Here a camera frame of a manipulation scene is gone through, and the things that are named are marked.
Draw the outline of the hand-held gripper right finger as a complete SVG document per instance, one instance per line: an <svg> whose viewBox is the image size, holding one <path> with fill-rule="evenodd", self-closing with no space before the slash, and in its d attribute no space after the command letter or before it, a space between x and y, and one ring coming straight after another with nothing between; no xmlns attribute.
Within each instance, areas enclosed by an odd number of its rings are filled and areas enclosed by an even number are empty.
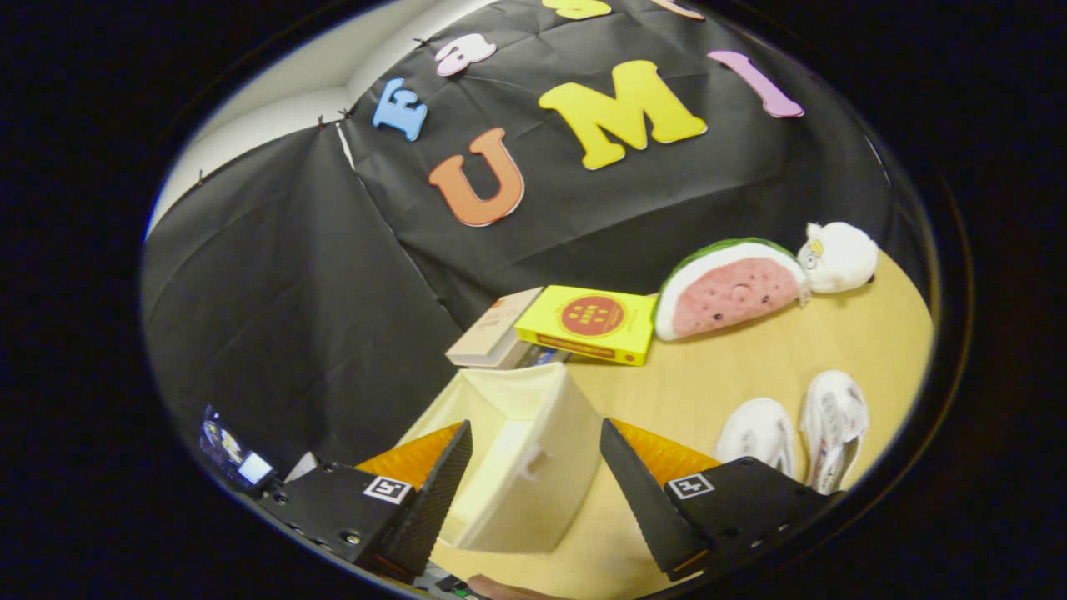
<svg viewBox="0 0 1067 600"><path fill-rule="evenodd" d="M795 537L838 501L752 457L721 462L620 419L599 451L670 581L727 577Z"/></svg>

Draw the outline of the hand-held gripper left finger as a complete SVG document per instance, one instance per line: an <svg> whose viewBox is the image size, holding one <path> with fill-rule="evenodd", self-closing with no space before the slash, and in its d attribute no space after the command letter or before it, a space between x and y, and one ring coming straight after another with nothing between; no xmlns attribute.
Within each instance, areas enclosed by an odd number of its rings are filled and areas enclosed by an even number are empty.
<svg viewBox="0 0 1067 600"><path fill-rule="evenodd" d="M268 487L257 505L283 527L379 577L423 577L469 458L468 419L359 465L325 463Z"/></svg>

